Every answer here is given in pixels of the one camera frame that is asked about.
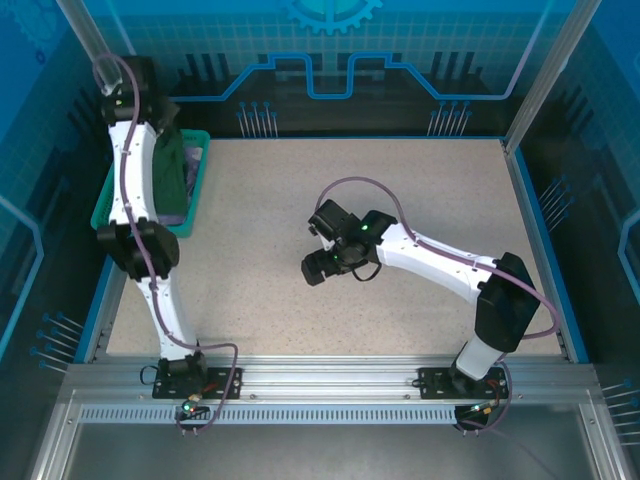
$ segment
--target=gear graphic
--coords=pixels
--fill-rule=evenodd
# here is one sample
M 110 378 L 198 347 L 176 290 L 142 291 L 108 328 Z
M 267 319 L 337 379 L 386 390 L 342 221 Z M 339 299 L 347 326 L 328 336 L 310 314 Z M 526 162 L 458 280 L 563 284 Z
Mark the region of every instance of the gear graphic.
M 360 28 L 360 21 L 371 20 L 373 9 L 380 7 L 382 0 L 286 0 L 284 5 L 289 20 L 297 20 L 300 28 L 311 27 L 313 33 L 327 35 Z
M 43 49 L 53 39 L 58 14 L 53 0 L 0 0 L 0 15 L 13 14 L 20 31 L 36 48 Z

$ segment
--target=teal basket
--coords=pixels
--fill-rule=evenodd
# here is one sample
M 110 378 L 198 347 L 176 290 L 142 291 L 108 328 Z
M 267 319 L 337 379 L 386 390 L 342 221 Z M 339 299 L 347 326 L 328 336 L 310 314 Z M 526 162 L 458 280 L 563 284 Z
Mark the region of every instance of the teal basket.
M 193 222 L 196 219 L 196 210 L 198 209 L 198 199 L 200 198 L 200 190 L 204 181 L 204 172 L 207 168 L 207 153 L 209 152 L 209 142 L 211 137 L 207 132 L 201 130 L 181 130 L 182 140 L 185 147 L 201 147 L 202 157 L 200 159 L 200 168 L 196 177 L 196 185 L 193 189 L 191 204 L 187 212 L 187 218 L 182 225 L 172 225 L 167 227 L 176 237 L 187 238 L 191 236 L 193 231 Z M 109 169 L 107 179 L 102 186 L 102 191 L 98 197 L 98 203 L 91 215 L 91 226 L 94 230 L 109 224 L 109 215 L 113 205 L 113 165 Z

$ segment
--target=blue edge trim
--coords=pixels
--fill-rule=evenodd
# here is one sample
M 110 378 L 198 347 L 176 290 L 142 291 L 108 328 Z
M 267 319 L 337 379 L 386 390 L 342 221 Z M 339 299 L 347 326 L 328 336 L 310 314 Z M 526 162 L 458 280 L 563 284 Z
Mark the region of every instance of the blue edge trim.
M 351 137 L 351 138 L 420 139 L 420 138 L 433 138 L 433 137 Z M 502 137 L 474 137 L 474 138 L 502 139 Z M 540 232 L 540 237 L 542 239 L 542 248 L 544 249 L 544 254 L 547 257 L 547 261 L 549 262 L 549 266 L 551 268 L 551 275 L 553 276 L 553 280 L 555 282 L 556 289 L 558 291 L 558 298 L 560 299 L 560 303 L 562 304 L 562 310 L 564 312 L 567 329 L 569 331 L 569 335 L 571 336 L 573 347 L 576 352 L 576 361 L 578 363 L 589 363 L 589 357 L 587 355 L 587 350 L 582 340 L 582 335 L 580 334 L 578 322 L 573 312 L 573 307 L 571 306 L 571 302 L 569 300 L 569 295 L 567 293 L 567 288 L 564 284 L 562 274 L 560 273 L 560 266 L 558 265 L 558 259 L 556 258 L 556 254 L 553 250 L 553 246 L 551 245 L 551 238 L 549 237 L 549 233 L 547 232 L 547 228 L 542 218 L 540 205 L 538 204 L 537 201 L 534 201 L 534 199 L 536 198 L 536 195 L 533 189 L 533 183 L 531 182 L 529 171 L 527 170 L 524 157 L 522 156 L 522 152 L 520 151 L 519 148 L 516 151 L 515 158 L 516 158 L 518 168 L 520 169 L 520 172 L 522 174 L 522 179 L 524 183 L 524 188 L 527 193 L 527 198 L 531 202 L 531 208 L 533 210 L 534 220 L 536 222 L 536 227 Z M 80 344 L 78 345 L 78 350 L 76 351 L 74 363 L 82 363 L 87 353 L 87 349 L 89 348 L 89 342 L 91 340 L 93 329 L 96 328 L 96 322 L 98 320 L 98 311 L 100 310 L 100 305 L 102 303 L 102 298 L 104 296 L 104 292 L 107 287 L 107 280 L 109 279 L 109 274 L 111 272 L 112 265 L 113 265 L 113 261 L 110 258 L 107 258 L 107 260 L 104 263 L 104 267 L 102 268 L 102 273 L 100 274 L 98 285 L 96 286 L 96 293 L 91 303 L 91 309 L 89 310 L 89 315 L 87 316 L 87 321 L 85 323 L 84 331 L 82 332 L 82 337 L 80 338 Z

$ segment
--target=speckled tabletop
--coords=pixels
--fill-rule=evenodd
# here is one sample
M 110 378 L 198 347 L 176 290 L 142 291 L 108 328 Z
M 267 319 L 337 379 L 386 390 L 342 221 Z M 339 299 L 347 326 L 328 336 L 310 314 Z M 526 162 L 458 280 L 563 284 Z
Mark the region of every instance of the speckled tabletop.
M 523 258 L 540 280 L 497 140 L 222 140 L 209 150 L 191 238 L 180 241 L 178 283 L 201 341 L 234 341 L 242 354 L 457 353 L 474 309 L 448 290 L 383 268 L 370 283 L 333 277 L 309 287 L 300 261 L 320 242 L 307 231 L 317 196 L 348 175 L 375 178 L 403 203 L 412 227 L 474 253 Z M 365 184 L 332 194 L 362 216 L 395 215 Z M 548 328 L 540 308 L 529 332 Z M 151 316 L 127 281 L 107 352 L 158 354 Z M 557 354 L 555 336 L 518 352 Z

